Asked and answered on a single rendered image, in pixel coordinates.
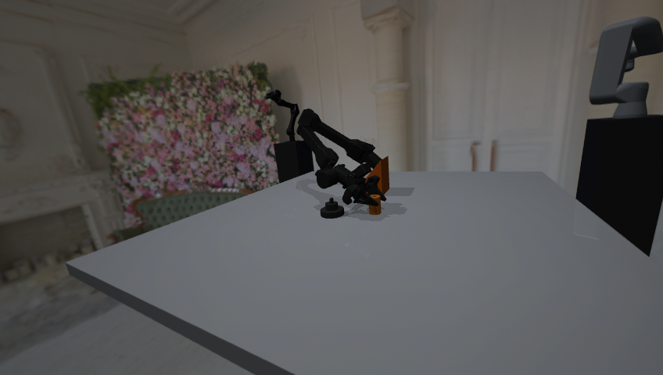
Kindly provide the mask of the orange tapered knob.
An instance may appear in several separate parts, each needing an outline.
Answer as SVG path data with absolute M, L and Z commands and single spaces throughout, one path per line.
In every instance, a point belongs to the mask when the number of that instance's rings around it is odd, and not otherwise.
M 379 215 L 381 214 L 381 197 L 380 195 L 370 195 L 377 203 L 378 206 L 369 205 L 369 214 Z

